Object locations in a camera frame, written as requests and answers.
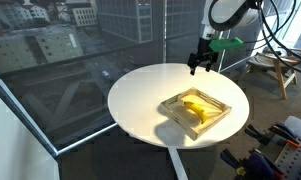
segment floor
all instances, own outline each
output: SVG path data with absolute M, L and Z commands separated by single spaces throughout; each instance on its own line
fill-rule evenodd
M 229 75 L 234 79 L 238 72 Z M 250 103 L 246 125 L 266 130 L 288 116 L 301 119 L 301 74 L 298 84 L 287 87 L 287 100 L 281 100 L 277 84 L 271 79 L 249 73 L 239 82 Z M 248 157 L 259 143 L 243 129 L 215 146 L 178 150 L 190 180 L 233 179 L 234 170 L 219 154 L 225 148 L 237 158 Z M 152 146 L 126 135 L 119 127 L 58 157 L 62 180 L 174 180 L 177 179 L 167 149 Z

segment car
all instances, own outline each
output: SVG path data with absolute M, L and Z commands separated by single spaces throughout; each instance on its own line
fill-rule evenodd
M 107 80 L 111 80 L 111 76 L 107 71 L 102 71 L 102 76 Z

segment building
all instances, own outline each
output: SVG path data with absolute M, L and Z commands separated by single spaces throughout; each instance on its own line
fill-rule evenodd
M 45 8 L 43 8 L 39 5 L 35 5 L 35 4 L 23 5 L 22 7 L 25 9 L 28 9 L 30 11 L 33 19 L 44 19 L 44 20 L 50 22 L 48 12 Z
M 22 29 L 22 16 L 15 8 L 17 3 L 10 0 L 0 0 L 0 27 L 3 29 Z
M 151 0 L 108 1 L 97 0 L 98 18 L 103 31 L 144 43 L 152 41 Z
M 203 4 L 196 0 L 167 1 L 166 36 L 174 37 L 198 32 Z
M 67 0 L 65 2 L 70 23 L 77 26 L 94 25 L 96 22 L 96 10 L 92 8 L 90 0 Z
M 0 37 L 0 73 L 82 56 L 76 30 L 51 26 L 17 30 Z
M 0 73 L 36 66 L 29 44 L 22 36 L 0 37 Z
M 60 12 L 58 14 L 58 17 L 62 22 L 70 22 L 71 21 L 70 15 L 67 12 Z
M 33 17 L 31 15 L 31 12 L 29 9 L 24 8 L 23 6 L 16 6 L 17 11 L 19 12 L 19 14 L 21 15 L 22 19 L 25 22 L 32 22 L 33 21 Z
M 72 9 L 77 26 L 91 26 L 97 24 L 96 12 L 93 8 Z

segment wooden tray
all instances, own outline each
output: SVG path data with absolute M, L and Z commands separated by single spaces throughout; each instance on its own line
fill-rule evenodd
M 195 112 L 183 107 L 183 101 L 191 101 L 202 105 L 207 115 L 207 119 L 203 124 L 201 124 L 201 119 Z M 163 110 L 169 118 L 180 124 L 185 130 L 185 133 L 192 140 L 196 140 L 231 111 L 230 106 L 196 88 L 190 88 L 185 92 L 163 101 L 160 104 L 160 109 Z

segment yellow banana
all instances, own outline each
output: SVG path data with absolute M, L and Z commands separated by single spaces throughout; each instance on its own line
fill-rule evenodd
M 183 106 L 194 111 L 200 117 L 201 124 L 203 124 L 204 121 L 207 119 L 206 112 L 204 111 L 202 106 L 200 106 L 199 104 L 189 102 L 189 101 L 184 101 Z

